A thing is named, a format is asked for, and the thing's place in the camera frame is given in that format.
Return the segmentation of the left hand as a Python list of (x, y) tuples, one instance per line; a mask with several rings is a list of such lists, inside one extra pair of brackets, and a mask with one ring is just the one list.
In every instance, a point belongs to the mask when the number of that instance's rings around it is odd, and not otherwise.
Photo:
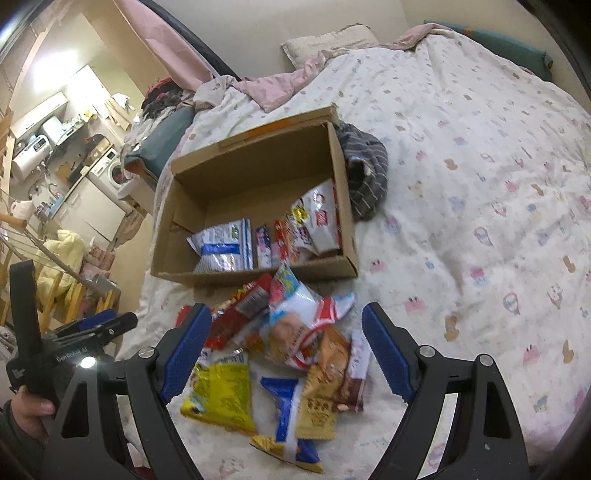
[(11, 411), (18, 427), (29, 437), (46, 444), (49, 438), (43, 419), (55, 413), (55, 407), (50, 400), (29, 392), (26, 386), (21, 386), (11, 400)]

